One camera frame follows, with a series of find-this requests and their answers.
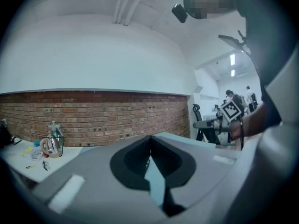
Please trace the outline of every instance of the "ceiling light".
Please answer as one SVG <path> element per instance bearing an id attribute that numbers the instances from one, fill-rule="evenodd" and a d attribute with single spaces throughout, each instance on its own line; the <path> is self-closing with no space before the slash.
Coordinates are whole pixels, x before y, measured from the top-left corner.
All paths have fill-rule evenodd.
<path id="1" fill-rule="evenodd" d="M 230 55 L 230 64 L 231 65 L 235 64 L 235 55 L 234 54 Z"/>

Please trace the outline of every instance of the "white ceiling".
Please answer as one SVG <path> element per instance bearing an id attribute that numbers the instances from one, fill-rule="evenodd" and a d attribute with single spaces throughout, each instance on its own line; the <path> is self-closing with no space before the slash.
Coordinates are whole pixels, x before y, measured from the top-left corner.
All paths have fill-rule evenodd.
<path id="1" fill-rule="evenodd" d="M 234 79 L 256 73 L 251 59 L 242 52 L 235 52 L 235 65 L 230 64 L 230 55 L 207 65 L 206 71 L 216 80 Z M 231 77 L 231 70 L 235 70 L 235 76 Z"/>
<path id="2" fill-rule="evenodd" d="M 124 10 L 122 21 L 131 8 L 134 0 L 129 0 Z M 186 23 L 180 23 L 171 9 L 183 0 L 140 0 L 131 21 L 140 23 L 168 37 L 182 50 L 193 43 L 203 43 L 207 37 L 219 28 L 234 26 L 240 20 L 238 13 L 229 14 L 218 19 L 196 20 L 189 17 Z M 27 25 L 45 20 L 53 16 L 69 14 L 104 14 L 113 16 L 117 0 L 28 0 L 25 12 L 20 15 L 20 22 L 12 28 L 12 32 Z"/>

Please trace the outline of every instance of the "black hair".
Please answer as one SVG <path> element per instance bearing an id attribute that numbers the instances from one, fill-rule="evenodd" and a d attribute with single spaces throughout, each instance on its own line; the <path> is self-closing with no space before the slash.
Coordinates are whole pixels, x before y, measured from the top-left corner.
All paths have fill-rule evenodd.
<path id="1" fill-rule="evenodd" d="M 227 96 L 230 95 L 230 94 L 234 94 L 231 90 L 227 90 L 225 93 L 226 93 Z"/>

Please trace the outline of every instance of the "yellow marker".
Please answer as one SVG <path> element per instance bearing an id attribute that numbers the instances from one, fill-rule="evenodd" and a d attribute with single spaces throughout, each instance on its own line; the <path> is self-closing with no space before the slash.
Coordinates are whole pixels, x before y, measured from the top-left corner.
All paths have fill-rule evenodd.
<path id="1" fill-rule="evenodd" d="M 26 169 L 34 168 L 34 167 L 36 167 L 36 165 L 34 165 L 34 166 L 28 166 L 28 167 L 26 167 Z"/>

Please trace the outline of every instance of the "white shirt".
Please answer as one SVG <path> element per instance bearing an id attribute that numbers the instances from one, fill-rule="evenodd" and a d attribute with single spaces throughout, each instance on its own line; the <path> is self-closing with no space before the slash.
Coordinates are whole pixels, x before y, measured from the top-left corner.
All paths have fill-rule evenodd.
<path id="1" fill-rule="evenodd" d="M 252 97 L 251 97 L 253 94 L 254 94 L 254 92 L 251 89 L 246 90 L 246 101 L 248 104 L 251 104 L 253 102 Z"/>

